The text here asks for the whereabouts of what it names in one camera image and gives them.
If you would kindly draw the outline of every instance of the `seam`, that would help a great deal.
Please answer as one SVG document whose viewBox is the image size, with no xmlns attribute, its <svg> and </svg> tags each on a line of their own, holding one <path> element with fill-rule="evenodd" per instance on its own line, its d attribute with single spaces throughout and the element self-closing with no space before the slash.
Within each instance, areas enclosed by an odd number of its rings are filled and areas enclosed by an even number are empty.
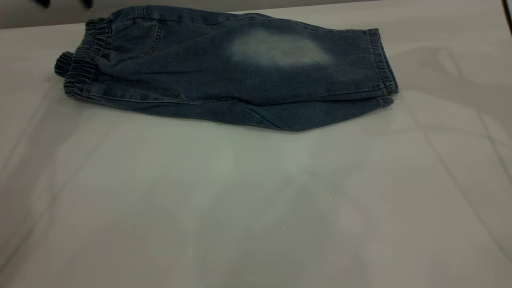
<svg viewBox="0 0 512 288">
<path fill-rule="evenodd" d="M 382 80 L 382 75 L 380 73 L 380 70 L 379 68 L 377 67 L 377 60 L 375 59 L 375 50 L 373 49 L 373 45 L 372 45 L 372 32 L 368 33 L 368 44 L 370 44 L 370 50 L 372 51 L 372 57 L 373 57 L 373 65 L 375 67 L 375 70 L 377 71 L 377 74 L 379 75 L 379 80 L 380 80 L 380 83 L 382 83 L 382 85 L 384 87 L 387 87 L 385 84 L 384 84 L 384 81 Z"/>
<path fill-rule="evenodd" d="M 99 95 L 99 94 L 94 94 L 94 93 L 90 93 L 89 95 L 97 96 L 97 97 L 101 97 L 101 98 L 112 99 L 112 100 L 138 102 L 138 103 L 177 103 L 177 104 L 190 104 L 190 105 L 209 105 L 209 104 L 221 104 L 221 103 L 230 103 L 230 102 L 238 101 L 238 99 L 226 100 L 226 101 L 215 101 L 215 100 L 208 101 L 208 100 L 206 100 L 206 101 L 200 101 L 200 102 L 188 102 L 188 101 L 179 101 L 179 100 L 133 100 L 133 99 L 118 98 L 118 97 L 110 97 L 110 96 Z"/>
<path fill-rule="evenodd" d="M 254 115 L 258 116 L 261 120 L 263 120 L 263 122 L 265 122 L 266 124 L 272 126 L 272 127 L 275 127 L 277 129 L 281 129 L 281 130 L 286 130 L 286 129 L 283 129 L 277 125 L 275 125 L 274 123 L 270 122 L 269 120 L 265 119 L 264 117 L 262 117 L 258 112 L 256 112 L 255 110 L 253 110 L 251 107 L 249 107 L 249 105 L 245 104 L 245 103 L 242 103 L 242 105 L 249 111 L 251 111 Z"/>
<path fill-rule="evenodd" d="M 307 100 L 311 100 L 311 99 L 317 99 L 317 98 L 322 98 L 322 97 L 328 97 L 328 96 L 336 96 L 336 95 L 346 95 L 346 94 L 358 94 L 358 93 L 365 93 L 365 92 L 373 92 L 373 91 L 379 91 L 379 90 L 382 90 L 382 89 L 387 89 L 389 86 L 393 85 L 392 83 L 389 84 L 389 85 L 386 85 L 382 88 L 377 88 L 377 89 L 372 89 L 372 90 L 363 90 L 363 91 L 355 91 L 355 92 L 344 92 L 344 93 L 332 93 L 332 94 L 326 94 L 326 95 L 320 95 L 320 96 L 315 96 L 315 97 L 309 97 L 309 98 L 304 98 L 304 99 L 301 99 L 299 102 L 303 102 L 303 101 L 307 101 Z M 364 99 L 352 99 L 352 100 L 365 100 L 365 99 L 368 99 L 368 98 L 364 98 Z"/>
<path fill-rule="evenodd" d="M 223 22 L 236 22 L 236 21 L 241 21 L 241 20 L 245 20 L 245 19 L 250 19 L 250 18 L 255 18 L 255 19 L 266 19 L 266 18 L 263 18 L 263 17 L 259 17 L 259 16 L 248 16 L 248 17 L 244 17 L 244 18 L 240 18 L 240 19 L 236 19 L 236 20 L 222 20 L 220 22 L 216 22 L 216 23 L 213 23 L 213 24 L 206 24 L 206 23 L 197 23 L 197 22 L 190 22 L 190 21 L 180 21 L 180 20 L 172 20 L 172 19 L 159 19 L 159 18 L 154 18 L 154 17 L 142 17 L 142 16 L 134 16 L 130 19 L 126 19 L 126 20 L 123 20 L 123 21 L 120 21 L 120 22 L 116 22 L 115 24 L 122 24 L 122 23 L 125 23 L 125 22 L 128 22 L 128 21 L 132 21 L 133 19 L 148 19 L 148 20 L 159 20 L 161 22 L 178 22 L 178 23 L 190 23 L 190 24 L 197 24 L 197 25 L 207 25 L 207 26 L 215 26 L 215 25 L 218 25 L 220 23 L 223 23 Z"/>
<path fill-rule="evenodd" d="M 155 34 L 153 36 L 153 42 L 151 44 L 150 49 L 144 53 L 144 55 L 149 55 L 155 52 L 160 45 L 160 37 L 162 35 L 162 22 L 160 20 L 157 20 L 155 24 Z"/>
</svg>

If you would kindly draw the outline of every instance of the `denim fabric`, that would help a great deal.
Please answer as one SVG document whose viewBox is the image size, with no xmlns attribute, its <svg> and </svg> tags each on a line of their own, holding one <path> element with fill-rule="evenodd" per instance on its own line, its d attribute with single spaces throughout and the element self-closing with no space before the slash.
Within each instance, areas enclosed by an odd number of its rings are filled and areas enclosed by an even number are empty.
<svg viewBox="0 0 512 288">
<path fill-rule="evenodd" d="M 377 29 L 135 6 L 91 20 L 55 64 L 69 97 L 147 114 L 301 131 L 393 103 Z"/>
</svg>

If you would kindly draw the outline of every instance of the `elastic cuff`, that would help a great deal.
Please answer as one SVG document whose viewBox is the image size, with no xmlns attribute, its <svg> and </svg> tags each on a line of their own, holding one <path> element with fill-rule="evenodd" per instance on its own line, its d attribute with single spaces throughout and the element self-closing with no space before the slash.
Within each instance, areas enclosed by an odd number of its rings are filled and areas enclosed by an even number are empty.
<svg viewBox="0 0 512 288">
<path fill-rule="evenodd" d="M 384 48 L 382 47 L 382 43 L 380 41 L 379 30 L 371 29 L 369 32 L 370 45 L 380 81 L 390 94 L 396 94 L 398 93 L 398 84 L 396 83 L 393 70 L 391 70 L 391 66 L 389 65 L 388 58 L 384 53 Z"/>
<path fill-rule="evenodd" d="M 55 63 L 55 73 L 65 77 L 64 91 L 69 97 L 87 97 L 87 90 L 96 76 L 96 58 L 103 55 L 109 44 L 110 27 L 107 19 L 90 20 L 86 33 L 75 53 L 63 53 Z"/>
<path fill-rule="evenodd" d="M 55 63 L 55 74 L 59 75 L 62 78 L 66 77 L 66 74 L 69 72 L 71 68 L 71 62 L 73 61 L 73 53 L 64 52 L 62 53 L 57 62 Z"/>
</svg>

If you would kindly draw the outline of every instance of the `jeans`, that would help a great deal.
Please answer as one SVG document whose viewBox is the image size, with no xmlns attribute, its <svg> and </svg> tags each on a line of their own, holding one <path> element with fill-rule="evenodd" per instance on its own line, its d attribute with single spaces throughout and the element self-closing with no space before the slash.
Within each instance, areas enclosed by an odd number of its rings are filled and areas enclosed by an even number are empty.
<svg viewBox="0 0 512 288">
<path fill-rule="evenodd" d="M 134 6 L 91 20 L 55 73 L 67 96 L 147 114 L 302 131 L 393 103 L 377 29 Z"/>
</svg>

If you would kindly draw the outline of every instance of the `pant leg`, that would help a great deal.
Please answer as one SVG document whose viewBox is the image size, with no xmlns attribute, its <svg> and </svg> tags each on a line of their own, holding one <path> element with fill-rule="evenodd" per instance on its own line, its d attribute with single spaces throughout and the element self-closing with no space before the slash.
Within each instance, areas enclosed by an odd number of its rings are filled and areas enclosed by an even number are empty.
<svg viewBox="0 0 512 288">
<path fill-rule="evenodd" d="M 376 29 L 165 6 L 130 7 L 88 22 L 82 44 L 64 53 L 55 70 L 70 97 L 289 130 L 367 113 L 398 91 Z M 269 114 L 258 118 L 261 109 Z"/>
</svg>

